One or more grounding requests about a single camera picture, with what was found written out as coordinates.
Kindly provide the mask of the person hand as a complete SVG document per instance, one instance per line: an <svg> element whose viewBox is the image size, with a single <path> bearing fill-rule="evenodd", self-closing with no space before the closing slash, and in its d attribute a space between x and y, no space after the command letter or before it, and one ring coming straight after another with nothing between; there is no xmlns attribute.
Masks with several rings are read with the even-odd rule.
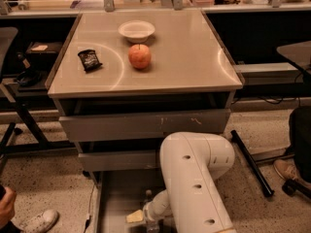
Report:
<svg viewBox="0 0 311 233"><path fill-rule="evenodd" d="M17 194L9 187L5 187L5 191L6 193L0 200L0 229L15 216Z"/></svg>

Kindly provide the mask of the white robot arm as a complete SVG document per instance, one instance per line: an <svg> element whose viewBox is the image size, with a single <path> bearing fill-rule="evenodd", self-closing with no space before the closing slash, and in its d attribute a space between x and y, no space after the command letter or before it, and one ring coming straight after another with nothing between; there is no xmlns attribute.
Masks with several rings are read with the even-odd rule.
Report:
<svg viewBox="0 0 311 233"><path fill-rule="evenodd" d="M214 184L234 158L232 144L219 135L167 136L159 151L165 189L125 221L144 222L149 232L157 233L158 222L171 216L178 233L237 233Z"/></svg>

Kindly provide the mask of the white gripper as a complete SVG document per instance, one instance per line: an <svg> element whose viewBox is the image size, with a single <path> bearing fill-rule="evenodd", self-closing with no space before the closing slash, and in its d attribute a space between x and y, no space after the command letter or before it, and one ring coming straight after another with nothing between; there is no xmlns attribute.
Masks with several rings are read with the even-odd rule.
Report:
<svg viewBox="0 0 311 233"><path fill-rule="evenodd" d="M137 210L125 217L127 223L146 221L159 221L172 216L170 201L167 190L163 190L155 197L150 190L146 191L148 200L145 202L143 211Z"/></svg>

